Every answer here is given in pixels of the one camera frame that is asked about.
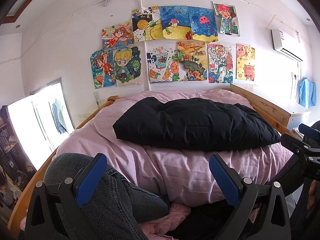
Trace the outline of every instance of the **silver screw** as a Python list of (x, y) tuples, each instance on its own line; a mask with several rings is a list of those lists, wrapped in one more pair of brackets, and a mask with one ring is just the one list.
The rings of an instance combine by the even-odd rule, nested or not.
[(66, 178), (66, 179), (64, 180), (64, 183), (65, 183), (65, 184), (70, 184), (70, 183), (72, 183), (72, 178)]
[(252, 183), (252, 180), (250, 179), (250, 178), (244, 178), (243, 179), (243, 181), (244, 181), (244, 183), (246, 183), (246, 184), (251, 184)]
[(36, 183), (36, 187), (41, 187), (41, 186), (42, 186), (42, 184), (43, 184), (43, 182), (42, 182), (42, 181), (38, 181), (38, 182)]
[(280, 187), (280, 186), (281, 186), (280, 183), (277, 182), (277, 181), (275, 181), (275, 182), (273, 183), (273, 185), (274, 185), (275, 187)]

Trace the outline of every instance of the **white wall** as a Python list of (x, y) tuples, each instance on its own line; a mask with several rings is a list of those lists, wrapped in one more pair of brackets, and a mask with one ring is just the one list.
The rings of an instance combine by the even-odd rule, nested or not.
[(315, 26), (308, 26), (312, 54), (312, 82), (316, 83), (317, 103), (310, 108), (308, 122), (320, 120), (320, 33)]
[(0, 36), (0, 107), (24, 98), (20, 56), (21, 33)]
[[(99, 0), (56, 0), (40, 14), (22, 35), (21, 71), (24, 93), (36, 90), (42, 85), (62, 77), (66, 101), (70, 108), (75, 125), (78, 125), (84, 115), (89, 115), (96, 108), (93, 92), (98, 91), (100, 103), (111, 95), (128, 96), (141, 92), (144, 85), (130, 87), (109, 87), (95, 90), (92, 80), (90, 56), (101, 49), (101, 29), (112, 24), (127, 21), (131, 18), (131, 10), (139, 7), (139, 0), (109, 0), (106, 7), (99, 3), (69, 17), (41, 37), (56, 23)], [(266, 85), (271, 93), (284, 93), (290, 97), (291, 72), (296, 71), (294, 61), (277, 53), (272, 48), (271, 29), (277, 28), (288, 32), (297, 38), (295, 33), (281, 24), (278, 20), (239, 0), (143, 0), (143, 6), (152, 5), (191, 5), (212, 7), (212, 1), (235, 5), (240, 25), (241, 37), (219, 35), (219, 41), (250, 44), (256, 49), (255, 83)], [(277, 15), (292, 28), (299, 31), (308, 41), (306, 26), (294, 13), (279, 0), (247, 0), (273, 15)], [(148, 49), (159, 43), (174, 45), (176, 41), (148, 41)], [(302, 76), (311, 77), (310, 48), (302, 41), (306, 51), (306, 61), (303, 63)], [(138, 43), (142, 55), (143, 43)], [(175, 82), (166, 84), (151, 84), (152, 90), (209, 90), (221, 85), (207, 82)]]

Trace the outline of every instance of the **children's drawing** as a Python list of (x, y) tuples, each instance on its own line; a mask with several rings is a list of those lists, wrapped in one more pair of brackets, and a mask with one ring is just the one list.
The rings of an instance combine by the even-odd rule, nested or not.
[(94, 88), (114, 86), (116, 73), (111, 50), (100, 49), (90, 57)]
[(208, 44), (209, 83), (232, 83), (233, 65), (231, 46)]
[(254, 81), (254, 48), (236, 44), (237, 75), (236, 79)]
[(134, 42), (163, 39), (159, 6), (132, 10)]
[(150, 82), (179, 81), (178, 52), (161, 46), (147, 53)]
[(125, 22), (102, 29), (102, 48), (119, 49), (133, 44), (132, 22)]
[(191, 27), (188, 7), (159, 6), (163, 36), (173, 40), (191, 40)]
[(188, 13), (193, 40), (218, 41), (214, 10), (188, 6)]
[(216, 15), (222, 18), (220, 33), (240, 36), (236, 7), (215, 3), (214, 9), (216, 11)]
[(183, 81), (207, 80), (207, 55), (205, 43), (199, 42), (177, 42), (178, 59), (183, 64), (186, 75)]
[(141, 76), (140, 50), (137, 46), (113, 50), (117, 86), (139, 85)]

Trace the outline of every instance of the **dark denim jeans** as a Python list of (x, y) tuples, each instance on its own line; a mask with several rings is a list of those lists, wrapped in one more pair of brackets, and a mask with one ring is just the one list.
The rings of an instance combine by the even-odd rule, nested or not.
[[(44, 183), (57, 184), (67, 177), (75, 177), (92, 159), (82, 154), (62, 154), (49, 165)], [(61, 204), (57, 204), (57, 209), (69, 238), (76, 240)], [(81, 209), (103, 240), (148, 240), (138, 224), (164, 217), (170, 204), (165, 197), (129, 183), (108, 166), (89, 203)]]

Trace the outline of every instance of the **white air conditioner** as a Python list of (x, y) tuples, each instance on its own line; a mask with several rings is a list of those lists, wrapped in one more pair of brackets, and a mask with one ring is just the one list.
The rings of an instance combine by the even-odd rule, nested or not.
[(272, 30), (272, 39), (274, 49), (289, 58), (297, 62), (302, 62), (304, 59), (304, 48), (302, 45), (290, 36), (288, 33), (285, 33), (278, 29)]

